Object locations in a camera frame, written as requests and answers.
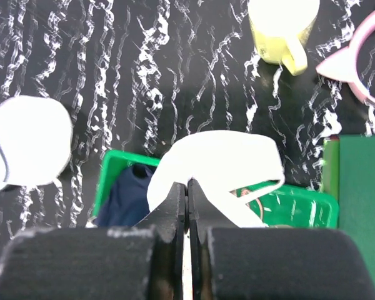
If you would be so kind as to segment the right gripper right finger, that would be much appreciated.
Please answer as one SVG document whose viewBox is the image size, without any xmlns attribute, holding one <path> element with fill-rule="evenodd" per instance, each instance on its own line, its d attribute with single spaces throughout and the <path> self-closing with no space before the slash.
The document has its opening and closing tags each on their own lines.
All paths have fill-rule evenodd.
<svg viewBox="0 0 375 300">
<path fill-rule="evenodd" d="M 204 244 L 208 228 L 237 228 L 218 208 L 207 199 L 200 184 L 191 179 L 187 185 L 189 226 L 191 235 Z"/>
</svg>

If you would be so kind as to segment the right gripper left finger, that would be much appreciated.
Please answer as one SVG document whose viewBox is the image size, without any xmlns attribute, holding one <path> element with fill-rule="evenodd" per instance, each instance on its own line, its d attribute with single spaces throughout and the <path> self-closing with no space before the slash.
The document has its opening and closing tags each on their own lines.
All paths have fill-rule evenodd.
<svg viewBox="0 0 375 300">
<path fill-rule="evenodd" d="M 175 182 L 164 201 L 137 226 L 125 229 L 124 237 L 154 244 L 183 244 L 185 206 L 185 186 Z"/>
</svg>

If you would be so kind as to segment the white bra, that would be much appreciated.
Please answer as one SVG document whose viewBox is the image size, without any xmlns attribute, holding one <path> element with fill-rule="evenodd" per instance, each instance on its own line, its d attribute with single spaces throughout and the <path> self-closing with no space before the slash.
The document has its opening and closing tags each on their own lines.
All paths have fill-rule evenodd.
<svg viewBox="0 0 375 300">
<path fill-rule="evenodd" d="M 160 159 L 147 190 L 149 209 L 164 201 L 174 183 L 187 184 L 191 179 L 234 223 L 230 191 L 248 187 L 260 198 L 280 188 L 285 175 L 270 137 L 228 130 L 197 132 L 175 142 Z"/>
</svg>

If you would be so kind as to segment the white mesh laundry bag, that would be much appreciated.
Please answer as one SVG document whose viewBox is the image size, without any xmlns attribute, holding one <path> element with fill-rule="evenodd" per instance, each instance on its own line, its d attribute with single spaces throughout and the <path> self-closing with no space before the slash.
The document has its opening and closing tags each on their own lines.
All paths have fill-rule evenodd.
<svg viewBox="0 0 375 300">
<path fill-rule="evenodd" d="M 73 125 L 57 100 L 16 96 L 0 104 L 0 191 L 52 183 L 71 157 Z"/>
</svg>

